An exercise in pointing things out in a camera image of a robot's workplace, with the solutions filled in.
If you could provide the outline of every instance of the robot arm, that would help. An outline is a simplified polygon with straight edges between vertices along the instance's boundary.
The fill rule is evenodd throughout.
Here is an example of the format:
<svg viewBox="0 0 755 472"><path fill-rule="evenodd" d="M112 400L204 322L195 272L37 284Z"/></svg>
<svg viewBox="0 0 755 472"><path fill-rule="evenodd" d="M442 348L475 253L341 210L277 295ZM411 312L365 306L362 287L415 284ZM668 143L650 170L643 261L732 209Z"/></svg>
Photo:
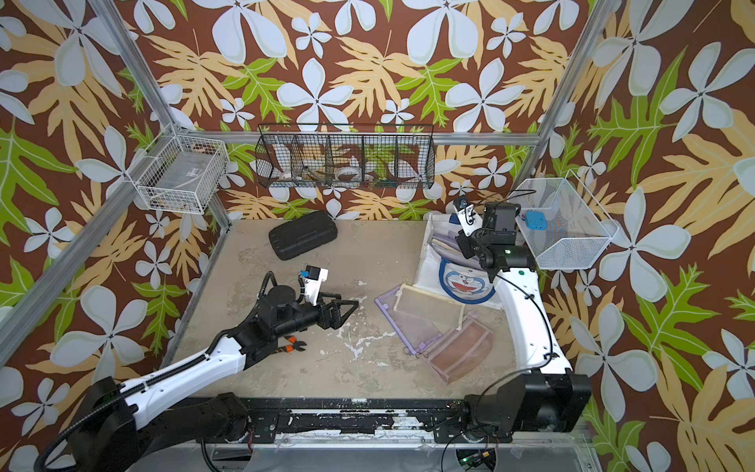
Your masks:
<svg viewBox="0 0 755 472"><path fill-rule="evenodd" d="M516 245L520 205L485 204L483 217L465 197L454 201L464 257L477 256L501 296L516 353L515 372L499 379L492 395L467 395L466 422L496 428L510 440L514 431L571 431L590 399L590 379L572 371L545 316L532 253Z"/></svg>
<svg viewBox="0 0 755 472"><path fill-rule="evenodd" d="M297 299L294 289L277 285L273 273L268 272L246 319L219 332L207 350L122 384L111 377L93 384L71 425L37 458L35 472L50 470L45 461L64 440L68 440L76 465L56 472L123 472L142 456L187 440L241 438L247 430L248 413L232 393L197 406L170 408L203 387L260 362L275 352L282 336L312 325L340 328L359 302L320 292L327 274L325 269L307 266L302 276L310 283L300 284L302 292ZM265 293L268 281L273 287ZM350 308L341 314L343 306Z"/></svg>

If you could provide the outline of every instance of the cartoon face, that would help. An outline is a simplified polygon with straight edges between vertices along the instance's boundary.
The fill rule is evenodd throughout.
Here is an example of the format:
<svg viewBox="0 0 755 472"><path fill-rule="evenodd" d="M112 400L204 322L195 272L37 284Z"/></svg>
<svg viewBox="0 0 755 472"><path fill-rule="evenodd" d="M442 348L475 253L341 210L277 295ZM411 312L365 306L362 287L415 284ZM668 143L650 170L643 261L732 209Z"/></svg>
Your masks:
<svg viewBox="0 0 755 472"><path fill-rule="evenodd" d="M476 294L485 290L485 281L479 277L465 276L456 271L449 272L445 276L445 284L454 292L462 294Z"/></svg>

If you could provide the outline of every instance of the transparent pouch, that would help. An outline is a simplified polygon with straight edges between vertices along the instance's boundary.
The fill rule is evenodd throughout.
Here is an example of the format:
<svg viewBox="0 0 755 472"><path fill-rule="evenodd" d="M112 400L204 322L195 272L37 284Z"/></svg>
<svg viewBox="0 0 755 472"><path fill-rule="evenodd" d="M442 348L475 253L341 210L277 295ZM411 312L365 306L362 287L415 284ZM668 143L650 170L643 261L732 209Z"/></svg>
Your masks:
<svg viewBox="0 0 755 472"><path fill-rule="evenodd" d="M450 297L403 284L396 293L393 311L422 318L444 332L448 328L461 329L464 304Z"/></svg>
<svg viewBox="0 0 755 472"><path fill-rule="evenodd" d="M452 329L424 353L424 362L446 384L470 373L493 348L493 331L471 316L461 330Z"/></svg>
<svg viewBox="0 0 755 472"><path fill-rule="evenodd" d="M375 298L375 303L393 329L396 330L396 334L406 345L409 353L412 356L418 356L430 344L443 336L443 333L434 324L425 319L393 310L393 305L396 303L396 294L400 289L401 286L399 285L393 290L382 294Z"/></svg>

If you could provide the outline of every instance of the black wire basket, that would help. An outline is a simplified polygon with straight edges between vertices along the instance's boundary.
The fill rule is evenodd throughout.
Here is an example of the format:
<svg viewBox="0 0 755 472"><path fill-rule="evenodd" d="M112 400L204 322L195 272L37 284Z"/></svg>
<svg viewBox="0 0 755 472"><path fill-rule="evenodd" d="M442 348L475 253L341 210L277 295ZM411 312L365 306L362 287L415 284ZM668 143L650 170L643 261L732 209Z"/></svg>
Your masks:
<svg viewBox="0 0 755 472"><path fill-rule="evenodd" d="M427 189L433 185L431 125L338 125L348 126L349 131L339 131L333 124L311 126L327 131L259 126L256 170L263 187Z"/></svg>

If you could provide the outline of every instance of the black tool case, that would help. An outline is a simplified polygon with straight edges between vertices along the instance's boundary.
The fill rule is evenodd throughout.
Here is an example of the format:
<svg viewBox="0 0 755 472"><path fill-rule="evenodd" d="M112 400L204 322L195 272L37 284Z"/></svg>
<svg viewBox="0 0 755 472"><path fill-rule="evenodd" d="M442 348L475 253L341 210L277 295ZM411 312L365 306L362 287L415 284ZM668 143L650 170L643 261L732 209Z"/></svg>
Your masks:
<svg viewBox="0 0 755 472"><path fill-rule="evenodd" d="M311 251L338 236L338 229L324 211L313 211L270 231L270 245L282 261Z"/></svg>

